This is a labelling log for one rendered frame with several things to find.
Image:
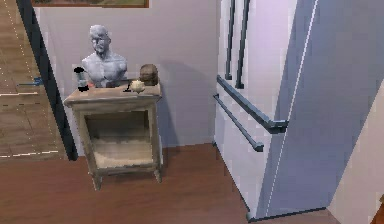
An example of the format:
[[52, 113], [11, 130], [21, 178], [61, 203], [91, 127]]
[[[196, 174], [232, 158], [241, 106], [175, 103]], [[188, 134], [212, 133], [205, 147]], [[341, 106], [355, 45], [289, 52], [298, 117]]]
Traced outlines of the cream round ball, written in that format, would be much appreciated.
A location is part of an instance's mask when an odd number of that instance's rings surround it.
[[140, 80], [133, 80], [130, 84], [130, 90], [137, 93], [143, 92], [145, 84]]

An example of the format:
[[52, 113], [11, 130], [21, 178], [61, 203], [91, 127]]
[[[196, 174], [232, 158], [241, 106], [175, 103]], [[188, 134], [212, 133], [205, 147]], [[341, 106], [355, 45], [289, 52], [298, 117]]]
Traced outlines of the beige wooden side table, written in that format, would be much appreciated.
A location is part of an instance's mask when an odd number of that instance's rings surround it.
[[133, 172], [161, 175], [161, 144], [157, 122], [159, 85], [130, 90], [129, 80], [116, 88], [74, 91], [64, 100], [75, 116], [94, 188], [102, 178]]

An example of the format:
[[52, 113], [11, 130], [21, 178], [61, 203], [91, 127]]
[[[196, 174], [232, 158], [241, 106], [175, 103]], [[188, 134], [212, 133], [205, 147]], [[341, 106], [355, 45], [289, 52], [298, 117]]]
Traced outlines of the grey stone bust statue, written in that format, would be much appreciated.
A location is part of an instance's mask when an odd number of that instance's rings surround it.
[[95, 88], [118, 87], [127, 71], [127, 60], [110, 49], [111, 38], [102, 25], [92, 25], [89, 30], [94, 52], [82, 60], [88, 80]]

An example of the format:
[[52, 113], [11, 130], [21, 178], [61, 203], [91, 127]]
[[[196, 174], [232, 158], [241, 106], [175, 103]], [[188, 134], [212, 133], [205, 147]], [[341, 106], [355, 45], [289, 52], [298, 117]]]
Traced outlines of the white fridge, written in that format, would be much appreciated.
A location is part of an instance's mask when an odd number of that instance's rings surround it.
[[218, 75], [271, 120], [270, 134], [217, 83], [214, 143], [260, 222], [328, 207], [384, 86], [384, 0], [251, 0], [242, 82], [235, 87], [244, 0], [235, 0], [231, 75], [225, 79], [230, 0], [219, 0]]

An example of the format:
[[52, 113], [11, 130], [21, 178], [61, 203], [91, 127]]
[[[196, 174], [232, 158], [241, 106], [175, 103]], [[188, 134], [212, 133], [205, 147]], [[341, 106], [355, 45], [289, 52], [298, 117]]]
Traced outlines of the black door frame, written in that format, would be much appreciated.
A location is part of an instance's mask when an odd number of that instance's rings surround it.
[[66, 156], [69, 161], [76, 161], [78, 159], [78, 151], [64, 110], [36, 13], [30, 0], [16, 0], [16, 4], [42, 78]]

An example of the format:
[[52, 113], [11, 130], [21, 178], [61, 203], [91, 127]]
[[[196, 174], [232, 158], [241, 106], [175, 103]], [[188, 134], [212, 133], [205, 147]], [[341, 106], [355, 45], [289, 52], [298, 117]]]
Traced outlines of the framed picture with brown frame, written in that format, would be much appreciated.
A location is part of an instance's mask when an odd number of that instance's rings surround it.
[[35, 7], [149, 8], [149, 0], [31, 0]]

